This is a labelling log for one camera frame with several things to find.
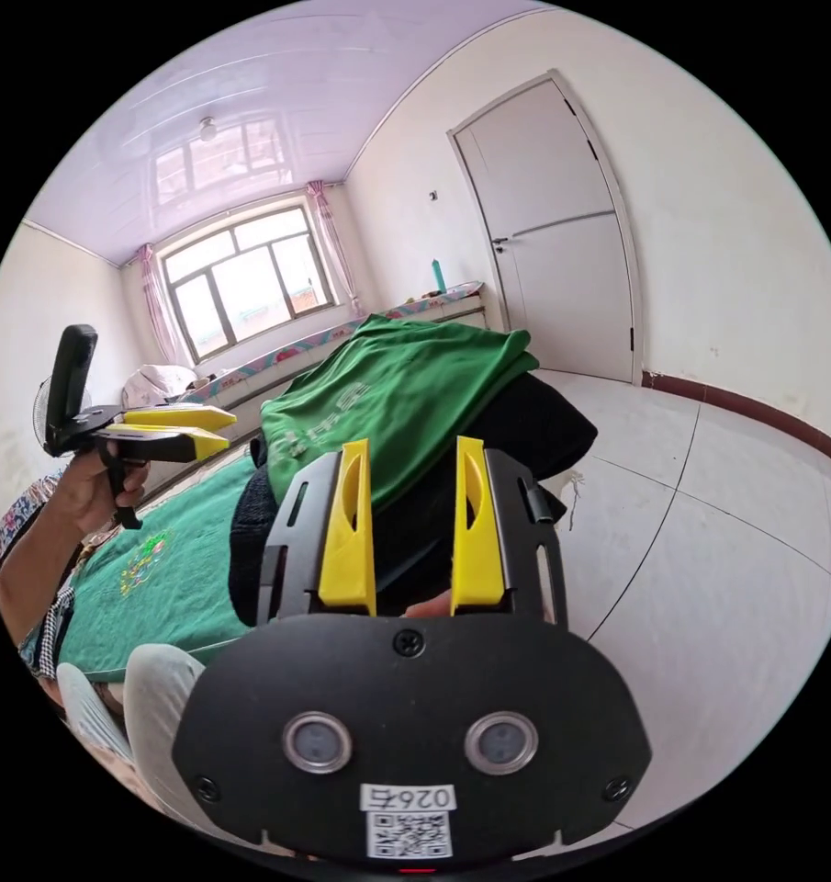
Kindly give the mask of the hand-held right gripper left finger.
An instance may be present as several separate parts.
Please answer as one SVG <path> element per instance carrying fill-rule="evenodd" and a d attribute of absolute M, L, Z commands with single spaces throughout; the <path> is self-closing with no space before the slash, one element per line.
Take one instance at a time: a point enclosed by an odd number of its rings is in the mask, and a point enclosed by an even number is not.
<path fill-rule="evenodd" d="M 376 615 L 369 441 L 343 445 L 324 539 L 318 598 L 330 611 Z"/>

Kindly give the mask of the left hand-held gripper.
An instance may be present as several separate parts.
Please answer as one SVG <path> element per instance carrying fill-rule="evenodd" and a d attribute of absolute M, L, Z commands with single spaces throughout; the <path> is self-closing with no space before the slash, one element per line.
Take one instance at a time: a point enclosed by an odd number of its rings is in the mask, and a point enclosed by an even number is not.
<path fill-rule="evenodd" d="M 90 407 L 72 413 L 46 407 L 43 448 L 54 458 L 95 450 L 106 467 L 114 498 L 124 492 L 126 469 L 145 461 L 186 463 L 225 451 L 230 442 L 204 429 L 221 429 L 237 417 L 206 404 L 165 404 L 124 410 Z"/>

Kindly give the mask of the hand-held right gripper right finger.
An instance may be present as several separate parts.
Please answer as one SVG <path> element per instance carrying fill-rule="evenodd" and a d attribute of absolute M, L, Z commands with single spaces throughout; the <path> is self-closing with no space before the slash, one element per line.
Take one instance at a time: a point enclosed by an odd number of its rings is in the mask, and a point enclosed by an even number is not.
<path fill-rule="evenodd" d="M 450 615 L 494 609 L 505 594 L 495 505 L 481 440 L 459 436 Z"/>

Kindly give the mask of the person's left hand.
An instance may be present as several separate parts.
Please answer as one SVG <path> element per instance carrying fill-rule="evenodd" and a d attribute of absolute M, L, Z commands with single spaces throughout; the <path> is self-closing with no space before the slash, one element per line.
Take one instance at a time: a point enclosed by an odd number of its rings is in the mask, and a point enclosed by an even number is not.
<path fill-rule="evenodd" d="M 121 464 L 118 490 L 112 488 L 107 463 L 96 448 L 77 454 L 63 473 L 52 500 L 78 539 L 105 527 L 118 509 L 139 506 L 151 463 L 123 459 Z"/>

